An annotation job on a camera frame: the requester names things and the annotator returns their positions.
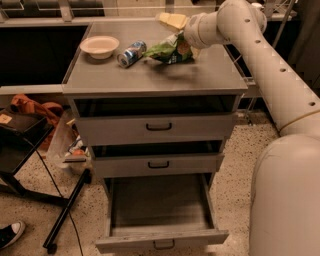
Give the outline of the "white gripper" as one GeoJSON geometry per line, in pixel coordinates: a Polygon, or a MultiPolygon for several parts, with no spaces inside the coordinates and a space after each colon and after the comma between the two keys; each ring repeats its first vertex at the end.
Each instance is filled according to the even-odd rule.
{"type": "Polygon", "coordinates": [[[194,59],[199,57],[200,49],[220,43],[216,12],[193,15],[188,21],[183,14],[162,12],[157,15],[157,20],[171,29],[182,30],[184,28],[184,38],[192,46],[191,52],[194,59]]]}

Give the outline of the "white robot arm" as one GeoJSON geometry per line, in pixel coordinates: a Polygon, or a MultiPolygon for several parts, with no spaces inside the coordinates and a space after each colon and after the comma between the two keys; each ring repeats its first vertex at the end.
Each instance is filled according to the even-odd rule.
{"type": "Polygon", "coordinates": [[[249,256],[320,256],[320,99],[264,38],[264,13],[225,0],[213,13],[156,20],[196,49],[234,45],[279,131],[253,171],[249,256]]]}

